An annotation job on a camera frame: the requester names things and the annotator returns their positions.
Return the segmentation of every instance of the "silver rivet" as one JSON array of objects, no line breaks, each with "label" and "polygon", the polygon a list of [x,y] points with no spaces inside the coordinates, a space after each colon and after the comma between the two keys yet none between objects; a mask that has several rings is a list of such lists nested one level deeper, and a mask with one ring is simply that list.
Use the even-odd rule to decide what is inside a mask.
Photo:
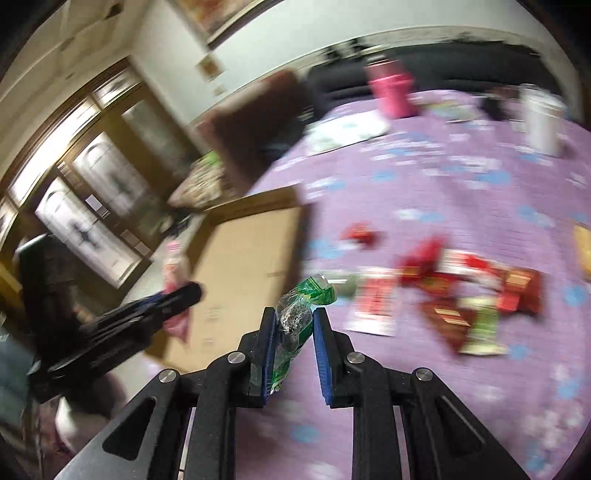
[{"label": "silver rivet", "polygon": [[175,378],[177,378],[177,373],[174,370],[162,370],[158,376],[158,380],[162,383],[172,382]]},{"label": "silver rivet", "polygon": [[417,370],[417,378],[423,382],[428,382],[433,378],[433,372],[428,368],[419,368]]},{"label": "silver rivet", "polygon": [[359,352],[351,352],[347,355],[347,361],[350,364],[361,364],[365,360],[365,355]]},{"label": "silver rivet", "polygon": [[228,361],[231,364],[241,364],[246,358],[242,352],[232,352],[228,355]]}]

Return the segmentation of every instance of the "brown candy wrapper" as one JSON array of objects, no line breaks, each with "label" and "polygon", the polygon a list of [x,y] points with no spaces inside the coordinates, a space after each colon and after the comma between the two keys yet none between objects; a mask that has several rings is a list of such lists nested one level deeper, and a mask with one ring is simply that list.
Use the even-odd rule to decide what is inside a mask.
[{"label": "brown candy wrapper", "polygon": [[537,270],[509,268],[504,275],[497,308],[501,313],[543,313],[543,278]]},{"label": "brown candy wrapper", "polygon": [[426,301],[421,304],[421,310],[452,350],[459,353],[477,311],[458,308],[456,299]]}]

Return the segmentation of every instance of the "brown box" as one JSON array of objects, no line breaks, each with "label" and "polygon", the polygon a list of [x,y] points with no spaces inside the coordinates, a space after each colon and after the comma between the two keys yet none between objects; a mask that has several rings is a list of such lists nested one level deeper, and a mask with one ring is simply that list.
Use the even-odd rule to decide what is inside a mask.
[{"label": "brown box", "polygon": [[262,312],[297,281],[304,207],[293,187],[259,193],[204,214],[187,256],[204,295],[191,308],[187,343],[154,336],[147,353],[180,372],[206,368],[257,330]]}]

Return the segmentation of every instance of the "white container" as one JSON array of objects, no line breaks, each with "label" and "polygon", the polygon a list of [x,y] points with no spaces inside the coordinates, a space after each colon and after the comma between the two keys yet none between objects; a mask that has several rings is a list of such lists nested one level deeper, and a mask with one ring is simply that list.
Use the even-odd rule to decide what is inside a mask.
[{"label": "white container", "polygon": [[530,147],[544,155],[559,157],[562,153],[559,133],[566,111],[564,103],[542,90],[524,89],[520,93]]}]

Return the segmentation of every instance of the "floral tablecloth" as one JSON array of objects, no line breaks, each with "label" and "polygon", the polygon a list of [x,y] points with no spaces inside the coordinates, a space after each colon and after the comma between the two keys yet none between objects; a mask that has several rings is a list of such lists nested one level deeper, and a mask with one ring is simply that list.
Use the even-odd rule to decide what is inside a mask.
[{"label": "floral tablecloth", "polygon": [[[474,103],[460,92],[425,99]],[[374,100],[332,111],[337,117],[377,108]],[[507,122],[447,124],[432,114],[392,121],[391,133],[308,157],[304,141],[260,179],[252,192],[298,184],[314,203],[308,272],[394,264],[431,233],[545,274],[545,314],[499,322],[499,357],[453,356],[417,309],[421,293],[404,290],[396,335],[347,332],[355,349],[382,365],[411,372],[429,367],[478,416],[532,478],[550,479],[579,441],[591,416],[591,302],[572,236],[591,219],[591,134],[564,122],[563,158],[538,155]],[[341,231],[369,222],[382,232],[375,249],[344,248]],[[327,311],[344,330],[350,304]],[[261,410],[238,414],[237,478],[348,479],[352,410],[330,410],[320,392],[310,341],[282,391]]]}]

